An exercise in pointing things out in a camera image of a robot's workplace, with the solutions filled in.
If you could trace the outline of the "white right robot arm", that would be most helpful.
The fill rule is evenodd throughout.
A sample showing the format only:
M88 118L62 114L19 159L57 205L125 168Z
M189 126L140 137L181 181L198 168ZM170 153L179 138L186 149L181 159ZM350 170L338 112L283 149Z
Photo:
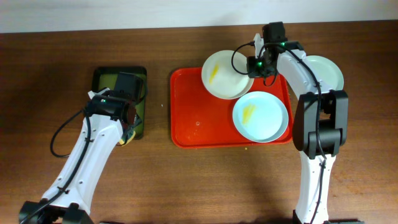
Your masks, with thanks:
M285 36L282 22L262 27L250 45L247 60L251 78L282 75L298 98L293 141L301 160L300 195L293 223L329 223L328 188L336 155L346 142L348 95L324 83L310 66L297 41Z

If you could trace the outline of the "light green plate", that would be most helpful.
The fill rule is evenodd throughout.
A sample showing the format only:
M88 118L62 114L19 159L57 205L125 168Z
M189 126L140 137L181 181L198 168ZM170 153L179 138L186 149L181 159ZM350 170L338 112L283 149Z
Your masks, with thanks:
M333 90L342 90L344 87L343 73L340 68L330 59L309 55L307 60L313 69L317 72L318 78L332 87Z

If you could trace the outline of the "white plate with yellow stain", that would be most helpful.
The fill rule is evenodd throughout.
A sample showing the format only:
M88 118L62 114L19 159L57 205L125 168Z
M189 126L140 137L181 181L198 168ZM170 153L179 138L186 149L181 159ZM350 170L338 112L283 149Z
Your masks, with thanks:
M232 50L222 50L209 56L202 66L201 80L206 90L217 98L232 100L245 95L253 78L238 73L231 64Z

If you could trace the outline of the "yellow green sponge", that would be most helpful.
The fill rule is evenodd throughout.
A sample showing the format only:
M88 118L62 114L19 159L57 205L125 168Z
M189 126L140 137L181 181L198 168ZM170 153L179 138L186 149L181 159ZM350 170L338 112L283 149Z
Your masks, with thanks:
M129 134L126 134L122 139L120 139L118 146L125 146L134 139L135 135L135 131L131 131Z

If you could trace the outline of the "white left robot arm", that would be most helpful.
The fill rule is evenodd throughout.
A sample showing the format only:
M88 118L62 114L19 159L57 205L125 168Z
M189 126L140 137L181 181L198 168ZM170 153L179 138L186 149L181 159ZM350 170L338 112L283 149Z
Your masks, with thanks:
M116 146L136 139L144 123L146 72L119 72L112 88L89 91L80 110L83 124L66 163L39 202L26 201L19 223L91 223L91 203L101 173Z

